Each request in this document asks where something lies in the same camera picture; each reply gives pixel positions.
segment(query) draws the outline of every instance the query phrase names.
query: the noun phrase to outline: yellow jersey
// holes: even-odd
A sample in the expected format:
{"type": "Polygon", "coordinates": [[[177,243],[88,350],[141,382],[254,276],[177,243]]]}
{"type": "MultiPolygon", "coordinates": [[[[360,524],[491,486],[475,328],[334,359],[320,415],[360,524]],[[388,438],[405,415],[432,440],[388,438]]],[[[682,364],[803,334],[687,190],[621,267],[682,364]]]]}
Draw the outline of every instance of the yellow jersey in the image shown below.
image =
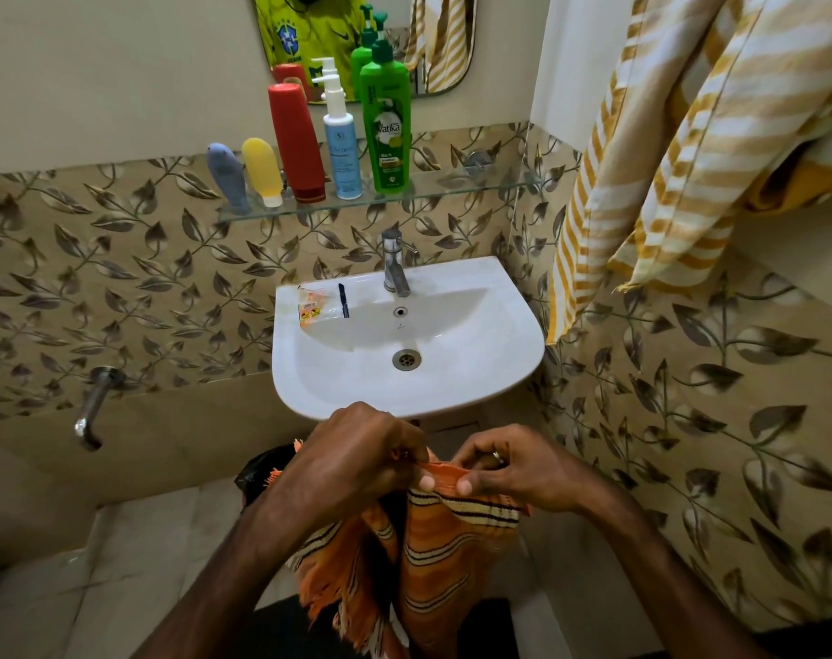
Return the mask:
{"type": "Polygon", "coordinates": [[[254,0],[270,68],[301,63],[312,85],[321,76],[313,58],[334,58],[346,99],[352,99],[352,52],[361,45],[364,0],[254,0]]]}

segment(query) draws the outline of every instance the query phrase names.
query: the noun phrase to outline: blue bottle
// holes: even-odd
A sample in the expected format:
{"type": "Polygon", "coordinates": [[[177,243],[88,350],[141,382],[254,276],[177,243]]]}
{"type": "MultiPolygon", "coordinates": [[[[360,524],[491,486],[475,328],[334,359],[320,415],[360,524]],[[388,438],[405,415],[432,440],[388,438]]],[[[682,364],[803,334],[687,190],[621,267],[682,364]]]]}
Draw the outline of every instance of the blue bottle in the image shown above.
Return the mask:
{"type": "Polygon", "coordinates": [[[358,139],[356,119],[346,112],[346,92],[340,85],[340,75],[330,74],[312,79],[324,82],[327,95],[327,115],[324,116],[324,134],[331,154],[331,170],[337,196],[358,198],[364,192],[361,167],[358,165],[358,139]]]}
{"type": "Polygon", "coordinates": [[[236,215],[247,215],[251,205],[246,196],[246,176],[233,151],[223,143],[212,143],[205,154],[209,172],[236,215]]]}

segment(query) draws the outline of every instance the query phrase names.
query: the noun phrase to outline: glass shelf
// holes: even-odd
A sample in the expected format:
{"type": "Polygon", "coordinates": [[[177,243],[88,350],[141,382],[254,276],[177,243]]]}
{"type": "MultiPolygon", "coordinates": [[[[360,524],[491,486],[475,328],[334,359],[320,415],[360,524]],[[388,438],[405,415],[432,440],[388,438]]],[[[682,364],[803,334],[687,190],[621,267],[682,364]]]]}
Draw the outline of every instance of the glass shelf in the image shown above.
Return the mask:
{"type": "Polygon", "coordinates": [[[416,171],[410,175],[410,185],[399,194],[377,194],[373,190],[373,178],[365,180],[364,193],[359,198],[344,200],[334,192],[334,184],[327,184],[327,198],[314,204],[300,204],[290,189],[282,192],[283,203],[278,208],[267,208],[260,197],[249,191],[251,211],[239,215],[224,203],[218,208],[222,222],[256,220],[264,217],[279,217],[322,210],[353,208],[357,206],[397,203],[415,198],[442,197],[448,194],[467,194],[485,189],[516,189],[521,186],[538,184],[540,178],[523,163],[499,162],[476,167],[458,167],[439,171],[416,171]]]}

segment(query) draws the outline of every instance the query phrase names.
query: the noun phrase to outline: human hand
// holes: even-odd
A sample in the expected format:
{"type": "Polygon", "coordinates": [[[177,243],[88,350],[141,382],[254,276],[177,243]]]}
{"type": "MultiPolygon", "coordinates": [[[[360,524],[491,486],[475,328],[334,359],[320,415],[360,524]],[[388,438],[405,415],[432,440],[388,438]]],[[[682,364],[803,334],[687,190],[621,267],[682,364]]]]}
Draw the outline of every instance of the human hand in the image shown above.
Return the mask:
{"type": "Polygon", "coordinates": [[[584,501],[604,479],[583,460],[524,425],[478,432],[451,461],[470,469],[456,484],[459,495],[502,493],[539,509],[584,509],[584,501]],[[506,465],[492,455],[497,453],[506,465]]]}
{"type": "Polygon", "coordinates": [[[285,503],[312,531],[361,512],[391,490],[430,490],[433,478],[417,464],[427,460],[419,428],[356,402],[316,427],[273,485],[274,494],[259,500],[278,503],[287,495],[285,503]]]}

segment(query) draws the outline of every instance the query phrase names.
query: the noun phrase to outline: striped towel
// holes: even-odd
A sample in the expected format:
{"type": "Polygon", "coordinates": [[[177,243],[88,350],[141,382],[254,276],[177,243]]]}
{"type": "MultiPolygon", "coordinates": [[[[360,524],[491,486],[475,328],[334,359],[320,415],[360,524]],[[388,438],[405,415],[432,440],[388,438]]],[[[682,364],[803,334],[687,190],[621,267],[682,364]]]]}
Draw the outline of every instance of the striped towel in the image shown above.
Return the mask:
{"type": "Polygon", "coordinates": [[[405,64],[425,60],[426,92],[455,86],[474,54],[476,0],[413,0],[405,64]]]}
{"type": "MultiPolygon", "coordinates": [[[[334,626],[340,636],[375,659],[410,656],[391,629],[380,589],[397,590],[395,611],[413,643],[428,656],[454,655],[456,634],[480,600],[499,548],[513,537],[520,515],[528,513],[506,496],[459,497],[455,483],[465,470],[433,454],[431,460],[423,468],[434,476],[435,488],[407,491],[403,542],[383,506],[375,503],[360,516],[316,531],[288,561],[300,579],[300,603],[310,619],[339,602],[334,626]],[[378,552],[370,549],[377,541],[383,565],[376,564],[378,552]],[[376,583],[371,575],[377,573],[396,582],[376,583]]],[[[265,479],[267,487],[281,473],[283,465],[276,463],[265,479]]]]}
{"type": "Polygon", "coordinates": [[[635,0],[551,274],[548,343],[608,268],[705,280],[741,212],[832,195],[832,0],[635,0]]]}

